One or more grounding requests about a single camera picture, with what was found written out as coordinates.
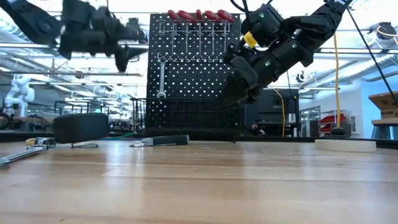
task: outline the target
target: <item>pegboard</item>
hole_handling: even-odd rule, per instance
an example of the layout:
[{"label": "pegboard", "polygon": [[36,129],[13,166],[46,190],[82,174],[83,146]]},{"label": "pegboard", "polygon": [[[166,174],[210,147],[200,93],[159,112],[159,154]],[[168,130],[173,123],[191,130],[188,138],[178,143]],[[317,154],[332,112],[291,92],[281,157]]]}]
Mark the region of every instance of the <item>pegboard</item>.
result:
[{"label": "pegboard", "polygon": [[[234,14],[235,21],[229,26],[226,36],[227,44],[239,42],[240,18]],[[163,20],[165,34],[159,33],[160,22]],[[231,68],[222,63],[224,48],[224,23],[215,24],[214,54],[212,54],[211,22],[205,18],[201,25],[201,54],[197,31],[199,24],[189,25],[192,33],[188,36],[188,53],[186,53],[186,23],[176,26],[172,53],[173,23],[167,14],[150,15],[150,40],[147,74],[147,98],[155,98],[159,92],[160,63],[158,57],[164,56],[169,61],[165,68],[165,93],[167,98],[216,98],[224,88]]]},{"label": "pegboard", "polygon": [[[226,26],[226,38],[222,35],[225,23],[215,24],[213,52],[210,34],[212,23],[206,17],[200,26],[203,35],[197,35],[199,23],[188,24],[191,33],[187,38],[185,22],[176,24],[176,35],[172,35],[173,22],[167,14],[150,15],[145,117],[147,131],[239,131],[241,109],[218,111],[213,102],[224,89],[228,73],[232,72],[232,68],[223,63],[225,47],[240,40],[239,14],[233,16],[235,21]],[[155,99],[160,82],[159,57],[167,59],[165,100]]]}]

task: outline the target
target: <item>workbench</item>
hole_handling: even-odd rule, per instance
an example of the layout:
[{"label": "workbench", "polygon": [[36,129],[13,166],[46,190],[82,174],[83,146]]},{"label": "workbench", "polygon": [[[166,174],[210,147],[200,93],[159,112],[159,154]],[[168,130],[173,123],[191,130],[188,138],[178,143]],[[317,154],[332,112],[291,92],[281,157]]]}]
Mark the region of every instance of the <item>workbench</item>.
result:
[{"label": "workbench", "polygon": [[[310,143],[58,145],[0,171],[0,223],[383,223],[398,219],[398,151]],[[0,156],[24,150],[0,145]]]}]

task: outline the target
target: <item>black pad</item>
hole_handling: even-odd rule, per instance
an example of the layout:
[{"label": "black pad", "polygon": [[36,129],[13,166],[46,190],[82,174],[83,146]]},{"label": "black pad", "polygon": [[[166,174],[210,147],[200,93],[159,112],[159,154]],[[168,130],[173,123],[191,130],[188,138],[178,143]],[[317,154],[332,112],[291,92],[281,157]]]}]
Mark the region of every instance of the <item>black pad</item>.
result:
[{"label": "black pad", "polygon": [[67,144],[105,138],[110,128],[106,114],[85,113],[56,117],[53,131],[57,143]]}]

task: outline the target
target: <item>white robot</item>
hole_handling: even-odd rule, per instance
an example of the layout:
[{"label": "white robot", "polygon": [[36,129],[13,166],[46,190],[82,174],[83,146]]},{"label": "white robot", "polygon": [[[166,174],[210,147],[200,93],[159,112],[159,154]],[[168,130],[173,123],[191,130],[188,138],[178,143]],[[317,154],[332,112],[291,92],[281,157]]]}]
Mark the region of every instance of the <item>white robot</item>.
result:
[{"label": "white robot", "polygon": [[[11,90],[7,93],[4,99],[4,113],[11,116],[14,113],[12,108],[13,104],[19,105],[19,117],[26,117],[27,103],[35,100],[35,90],[29,88],[30,78],[24,75],[17,75],[15,79],[11,81]],[[14,98],[14,95],[19,93],[18,98]]]}]

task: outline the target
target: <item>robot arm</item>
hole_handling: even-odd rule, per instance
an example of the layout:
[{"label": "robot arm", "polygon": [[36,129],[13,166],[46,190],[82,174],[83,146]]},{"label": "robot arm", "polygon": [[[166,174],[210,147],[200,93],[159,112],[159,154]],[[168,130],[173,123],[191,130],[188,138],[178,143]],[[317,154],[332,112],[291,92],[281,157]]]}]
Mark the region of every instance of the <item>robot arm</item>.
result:
[{"label": "robot arm", "polygon": [[[30,78],[23,75],[18,75],[11,81],[11,89],[4,99],[4,112],[9,116],[14,114],[12,108],[14,104],[19,105],[19,116],[26,116],[27,103],[35,99],[35,91],[33,88],[29,88],[29,82]],[[20,94],[18,98],[14,98],[16,93]]]},{"label": "robot arm", "polygon": [[[229,45],[225,62],[235,68],[221,96],[219,107],[254,103],[261,90],[289,68],[313,62],[313,54],[333,36],[352,0],[328,0],[311,16],[283,19],[270,4],[263,4],[242,23],[244,38]],[[268,47],[260,52],[258,44]]]},{"label": "robot arm", "polygon": [[130,59],[147,51],[119,46],[119,40],[144,41],[145,36],[135,32],[140,30],[139,24],[138,29],[131,30],[132,26],[121,24],[104,6],[95,9],[88,2],[63,0],[61,21],[26,0],[0,0],[0,7],[36,44],[54,46],[61,36],[58,52],[67,59],[72,52],[114,54],[118,70],[125,72]]}]

